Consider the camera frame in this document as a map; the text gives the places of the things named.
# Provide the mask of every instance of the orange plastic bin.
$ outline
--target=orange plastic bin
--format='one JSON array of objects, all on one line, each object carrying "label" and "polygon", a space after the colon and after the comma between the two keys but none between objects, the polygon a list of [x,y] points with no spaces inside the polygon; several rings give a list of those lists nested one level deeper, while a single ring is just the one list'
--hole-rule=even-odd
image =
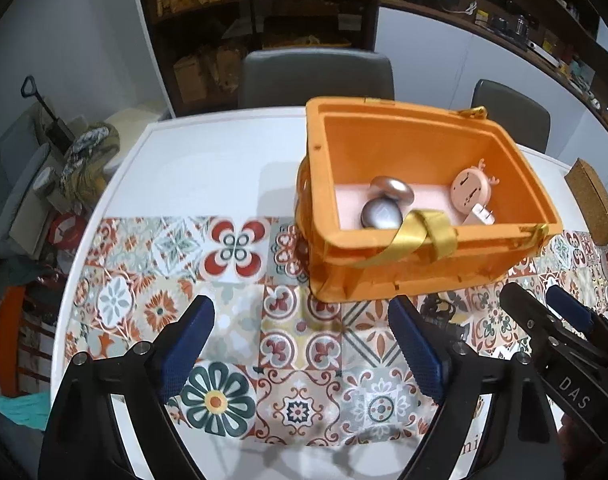
[{"label": "orange plastic bin", "polygon": [[[506,131],[485,116],[485,110],[475,117],[363,98],[306,104],[308,144],[296,217],[319,300],[373,300],[489,283],[561,233],[561,219],[529,163]],[[454,226],[456,249],[440,259],[427,237],[396,261],[360,267],[388,248],[397,232],[341,229],[335,186],[365,186],[388,175],[412,185],[448,187],[482,158],[486,173],[500,179],[487,205],[494,225]]]}]

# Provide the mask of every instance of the white cable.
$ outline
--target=white cable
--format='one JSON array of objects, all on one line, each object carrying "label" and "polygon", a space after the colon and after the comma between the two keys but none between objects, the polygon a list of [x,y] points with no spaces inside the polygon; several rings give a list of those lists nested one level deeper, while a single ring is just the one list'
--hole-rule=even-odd
[{"label": "white cable", "polygon": [[470,3],[468,5],[468,9],[466,9],[466,10],[449,10],[449,9],[445,9],[444,6],[442,6],[442,8],[446,12],[451,12],[452,14],[468,14],[469,16],[472,16],[473,12],[475,12],[475,9],[478,8],[478,0],[475,0],[474,2]]}]

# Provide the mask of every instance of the tile pattern table runner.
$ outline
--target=tile pattern table runner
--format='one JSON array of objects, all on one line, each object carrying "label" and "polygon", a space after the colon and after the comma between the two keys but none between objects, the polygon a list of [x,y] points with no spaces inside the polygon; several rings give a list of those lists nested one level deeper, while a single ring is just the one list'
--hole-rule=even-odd
[{"label": "tile pattern table runner", "polygon": [[[528,351],[499,306],[507,282],[540,301],[559,284],[606,312],[600,249],[563,232],[496,283],[440,294],[451,323],[478,352]],[[388,326],[387,301],[329,304],[308,288],[306,245],[293,218],[107,218],[76,288],[65,342],[121,355],[153,340],[198,294],[216,305],[215,327],[181,394],[167,409],[179,425],[272,444],[337,446],[419,441],[436,410],[420,393]],[[425,296],[412,298],[421,307]]]}]

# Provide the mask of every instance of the black handle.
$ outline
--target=black handle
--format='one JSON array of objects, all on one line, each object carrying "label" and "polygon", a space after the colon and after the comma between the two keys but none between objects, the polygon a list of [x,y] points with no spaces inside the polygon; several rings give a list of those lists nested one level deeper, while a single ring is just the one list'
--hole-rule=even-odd
[{"label": "black handle", "polygon": [[[31,84],[30,90],[26,89],[28,83]],[[39,95],[39,92],[37,91],[37,85],[35,84],[35,78],[32,75],[26,76],[26,79],[24,80],[24,83],[22,85],[22,88],[20,89],[20,92],[22,93],[22,97],[24,99]]]}]

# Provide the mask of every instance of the red round object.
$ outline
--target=red round object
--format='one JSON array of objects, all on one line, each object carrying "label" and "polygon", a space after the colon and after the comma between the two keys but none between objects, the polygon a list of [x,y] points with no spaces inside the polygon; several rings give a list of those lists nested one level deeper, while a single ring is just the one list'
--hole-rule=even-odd
[{"label": "red round object", "polygon": [[75,213],[58,215],[50,224],[49,242],[65,251],[75,251],[86,229],[86,220]]}]

